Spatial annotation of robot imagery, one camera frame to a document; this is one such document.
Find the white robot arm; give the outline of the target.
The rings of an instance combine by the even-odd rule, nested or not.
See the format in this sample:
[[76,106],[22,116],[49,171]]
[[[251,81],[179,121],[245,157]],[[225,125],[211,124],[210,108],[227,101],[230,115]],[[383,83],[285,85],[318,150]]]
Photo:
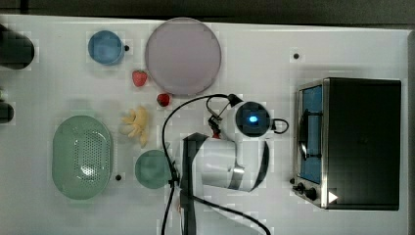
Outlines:
[[239,211],[209,202],[204,188],[251,192],[262,183],[269,166],[272,118],[259,103],[237,101],[219,120],[218,129],[218,137],[195,132],[181,140],[181,235],[254,235],[231,214],[258,224]]

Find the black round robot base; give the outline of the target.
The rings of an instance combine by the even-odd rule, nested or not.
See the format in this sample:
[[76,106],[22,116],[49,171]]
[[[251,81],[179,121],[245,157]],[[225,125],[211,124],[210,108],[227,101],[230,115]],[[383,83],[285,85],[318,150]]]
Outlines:
[[22,70],[33,61],[35,49],[32,41],[13,30],[0,25],[0,66]]

